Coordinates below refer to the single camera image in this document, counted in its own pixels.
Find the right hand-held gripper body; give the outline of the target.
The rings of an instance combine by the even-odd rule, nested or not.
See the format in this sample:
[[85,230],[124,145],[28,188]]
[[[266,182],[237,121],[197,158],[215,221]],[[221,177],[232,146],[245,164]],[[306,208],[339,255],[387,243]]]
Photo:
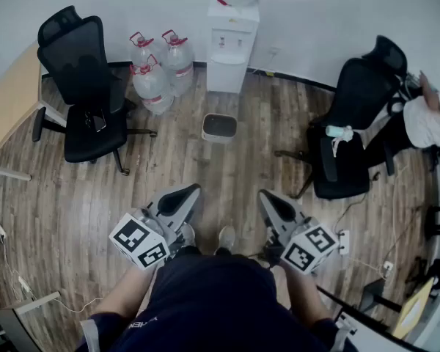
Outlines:
[[286,263],[301,274],[310,274],[339,247],[338,237],[315,217],[305,217],[279,230],[268,228],[262,258],[271,265]]

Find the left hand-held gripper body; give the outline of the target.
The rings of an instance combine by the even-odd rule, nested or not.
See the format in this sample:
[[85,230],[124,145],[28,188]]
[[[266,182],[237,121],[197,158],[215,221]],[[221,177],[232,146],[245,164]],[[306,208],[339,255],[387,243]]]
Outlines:
[[109,235],[110,241],[133,264],[147,270],[174,254],[183,244],[179,230],[169,229],[161,221],[158,210],[160,198],[154,199],[144,208],[126,213]]

